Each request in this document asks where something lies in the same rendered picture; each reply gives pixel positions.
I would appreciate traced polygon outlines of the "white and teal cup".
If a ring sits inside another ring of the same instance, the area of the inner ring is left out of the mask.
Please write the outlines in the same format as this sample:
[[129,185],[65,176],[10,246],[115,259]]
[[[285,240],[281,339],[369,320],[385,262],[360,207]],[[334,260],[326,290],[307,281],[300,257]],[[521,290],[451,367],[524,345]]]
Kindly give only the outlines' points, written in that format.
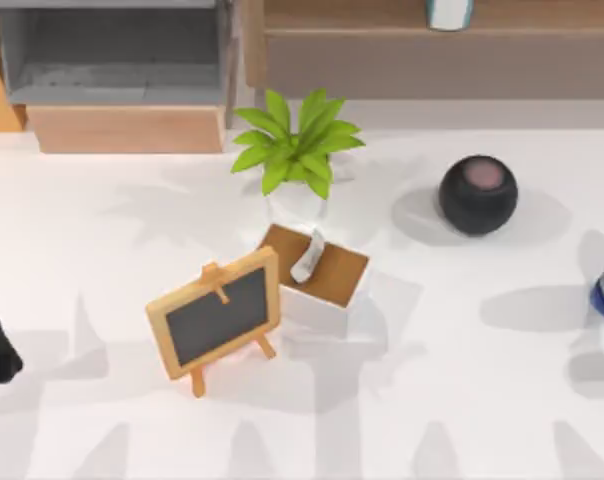
[[452,32],[469,27],[474,0],[425,0],[431,30]]

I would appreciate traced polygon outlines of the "white tissue box wooden top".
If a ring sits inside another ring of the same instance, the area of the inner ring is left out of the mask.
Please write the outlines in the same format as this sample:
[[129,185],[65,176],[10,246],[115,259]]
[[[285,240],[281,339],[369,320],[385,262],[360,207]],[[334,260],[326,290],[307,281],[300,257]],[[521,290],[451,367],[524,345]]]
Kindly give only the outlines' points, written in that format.
[[293,268],[314,243],[312,238],[273,223],[260,242],[278,255],[282,315],[315,333],[345,338],[363,310],[370,258],[324,239],[313,272],[300,283]]

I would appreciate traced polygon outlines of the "pale wooden drawer front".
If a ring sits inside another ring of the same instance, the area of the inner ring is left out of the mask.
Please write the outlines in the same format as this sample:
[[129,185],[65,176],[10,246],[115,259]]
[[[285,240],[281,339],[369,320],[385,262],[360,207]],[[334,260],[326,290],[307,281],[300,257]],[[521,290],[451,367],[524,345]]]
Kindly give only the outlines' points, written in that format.
[[223,150],[223,106],[36,106],[27,116],[53,154],[208,154]]

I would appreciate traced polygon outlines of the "wooden framed blackboard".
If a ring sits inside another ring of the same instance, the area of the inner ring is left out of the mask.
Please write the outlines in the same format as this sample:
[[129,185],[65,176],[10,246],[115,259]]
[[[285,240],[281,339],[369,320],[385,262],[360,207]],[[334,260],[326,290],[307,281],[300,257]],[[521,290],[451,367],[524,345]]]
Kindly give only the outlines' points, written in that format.
[[270,246],[225,266],[202,267],[200,277],[145,307],[167,375],[191,377],[192,393],[206,392],[204,370],[255,343],[276,356],[267,334],[281,321],[279,258]]

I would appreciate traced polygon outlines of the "wooden open shelf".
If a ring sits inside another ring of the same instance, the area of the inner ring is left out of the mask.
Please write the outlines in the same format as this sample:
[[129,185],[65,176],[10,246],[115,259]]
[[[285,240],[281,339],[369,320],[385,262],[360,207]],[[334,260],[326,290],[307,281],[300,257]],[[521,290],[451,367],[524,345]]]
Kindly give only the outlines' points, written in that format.
[[474,0],[468,28],[425,0],[238,0],[248,85],[302,97],[604,100],[604,0]]

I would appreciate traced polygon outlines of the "green plant in white pot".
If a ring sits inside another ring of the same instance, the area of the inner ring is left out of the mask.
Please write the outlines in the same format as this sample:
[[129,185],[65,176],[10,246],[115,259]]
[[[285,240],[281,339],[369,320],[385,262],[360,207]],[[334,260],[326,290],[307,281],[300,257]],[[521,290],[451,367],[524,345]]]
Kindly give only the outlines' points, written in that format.
[[243,147],[232,173],[259,168],[259,190],[272,215],[286,223],[317,223],[325,215],[335,183],[332,157],[363,147],[361,129],[342,120],[343,97],[329,98],[324,88],[302,100],[297,126],[287,100],[265,91],[265,107],[237,107],[234,115],[250,128],[235,137]]

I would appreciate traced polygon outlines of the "black round speaker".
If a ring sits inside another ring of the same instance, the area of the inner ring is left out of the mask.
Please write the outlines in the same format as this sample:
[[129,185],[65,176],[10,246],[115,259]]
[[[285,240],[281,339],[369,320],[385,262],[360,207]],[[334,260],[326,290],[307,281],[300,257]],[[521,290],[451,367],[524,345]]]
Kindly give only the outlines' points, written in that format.
[[516,210],[519,188],[505,163],[490,155],[470,155],[444,174],[437,201],[444,219],[457,231],[480,237],[499,230]]

